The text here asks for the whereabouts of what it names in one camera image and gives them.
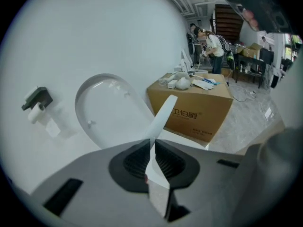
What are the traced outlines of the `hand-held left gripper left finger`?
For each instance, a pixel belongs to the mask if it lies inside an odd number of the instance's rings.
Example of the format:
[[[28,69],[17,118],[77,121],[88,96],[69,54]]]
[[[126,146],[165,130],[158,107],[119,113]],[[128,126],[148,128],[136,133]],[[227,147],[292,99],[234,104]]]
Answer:
[[[163,227],[144,178],[149,160],[149,140],[90,152],[45,179],[32,197],[64,225]]]

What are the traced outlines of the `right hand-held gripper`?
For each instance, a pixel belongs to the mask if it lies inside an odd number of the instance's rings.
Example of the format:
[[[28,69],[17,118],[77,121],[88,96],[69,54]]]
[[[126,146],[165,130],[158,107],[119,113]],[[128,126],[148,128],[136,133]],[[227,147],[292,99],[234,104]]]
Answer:
[[[292,34],[293,26],[277,0],[225,0],[242,19],[242,11],[254,14],[259,31],[274,34]]]

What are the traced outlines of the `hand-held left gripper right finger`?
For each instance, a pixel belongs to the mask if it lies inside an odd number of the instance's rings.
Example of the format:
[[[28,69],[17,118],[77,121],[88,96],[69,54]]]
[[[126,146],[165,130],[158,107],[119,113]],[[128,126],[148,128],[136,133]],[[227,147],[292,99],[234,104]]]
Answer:
[[[234,226],[244,156],[157,140],[155,159],[169,182],[166,213],[156,227]]]

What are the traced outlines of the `person's right hand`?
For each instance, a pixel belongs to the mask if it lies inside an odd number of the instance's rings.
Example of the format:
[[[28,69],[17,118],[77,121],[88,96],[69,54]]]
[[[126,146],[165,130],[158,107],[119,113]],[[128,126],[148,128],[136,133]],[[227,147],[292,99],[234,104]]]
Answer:
[[[259,31],[258,22],[254,18],[254,14],[251,11],[244,9],[242,11],[242,17],[249,24],[250,28],[253,31]]]

